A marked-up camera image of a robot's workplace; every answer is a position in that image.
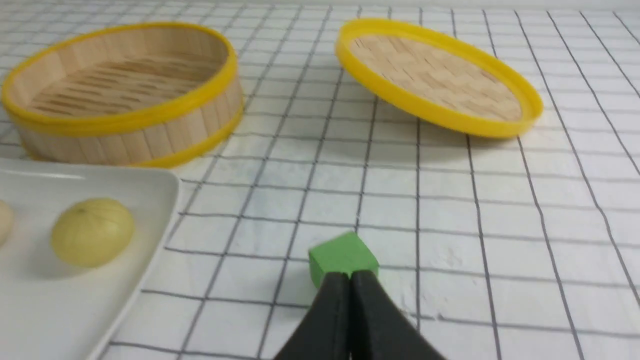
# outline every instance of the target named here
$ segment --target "white rectangular plate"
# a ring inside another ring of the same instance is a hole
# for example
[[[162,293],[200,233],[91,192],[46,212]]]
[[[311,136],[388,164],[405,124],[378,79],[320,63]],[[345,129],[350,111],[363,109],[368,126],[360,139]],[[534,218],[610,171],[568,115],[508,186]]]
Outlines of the white rectangular plate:
[[[179,189],[165,170],[0,159],[0,199],[15,213],[0,247],[0,359],[98,358],[163,248]],[[127,206],[136,232],[112,262],[72,268],[51,250],[50,231],[92,197]]]

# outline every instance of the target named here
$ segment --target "white table surface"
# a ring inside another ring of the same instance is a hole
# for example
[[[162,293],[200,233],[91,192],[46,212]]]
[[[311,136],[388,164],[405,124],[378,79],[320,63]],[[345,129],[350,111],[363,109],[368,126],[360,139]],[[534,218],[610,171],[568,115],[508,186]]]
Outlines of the white table surface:
[[[340,69],[333,41],[357,16],[495,52],[544,115],[506,142],[417,121]],[[272,358],[315,294],[307,249],[350,229],[452,360],[640,354],[639,13],[2,0],[0,19],[3,74],[140,21],[198,22],[239,54],[246,116],[176,170],[180,216],[104,359]],[[24,157],[6,115],[0,156]]]

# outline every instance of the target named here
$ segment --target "yellow dough ball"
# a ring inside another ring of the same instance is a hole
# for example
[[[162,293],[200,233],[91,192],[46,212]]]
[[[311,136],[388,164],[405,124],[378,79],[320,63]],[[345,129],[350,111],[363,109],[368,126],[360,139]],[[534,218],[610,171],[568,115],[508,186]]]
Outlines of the yellow dough ball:
[[[0,246],[9,238],[13,227],[13,210],[0,200]]]
[[[134,228],[131,212],[117,200],[88,199],[60,215],[51,232],[51,247],[68,264],[95,268],[127,247]]]

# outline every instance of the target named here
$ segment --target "bamboo steamer basket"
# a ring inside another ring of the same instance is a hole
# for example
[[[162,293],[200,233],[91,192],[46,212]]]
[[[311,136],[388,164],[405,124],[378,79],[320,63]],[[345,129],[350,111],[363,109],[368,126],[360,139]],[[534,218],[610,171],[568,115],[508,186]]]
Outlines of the bamboo steamer basket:
[[[237,126],[237,57],[220,33],[158,22],[108,28],[17,66],[2,103],[36,160],[174,167]]]

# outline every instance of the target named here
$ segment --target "green block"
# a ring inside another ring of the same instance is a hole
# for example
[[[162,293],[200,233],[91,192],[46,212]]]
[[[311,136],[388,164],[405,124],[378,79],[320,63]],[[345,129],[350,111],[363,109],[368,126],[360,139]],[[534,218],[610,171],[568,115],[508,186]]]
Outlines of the green block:
[[[378,260],[353,231],[309,249],[311,280],[319,288],[328,272],[349,275],[358,270],[371,270],[378,275]]]

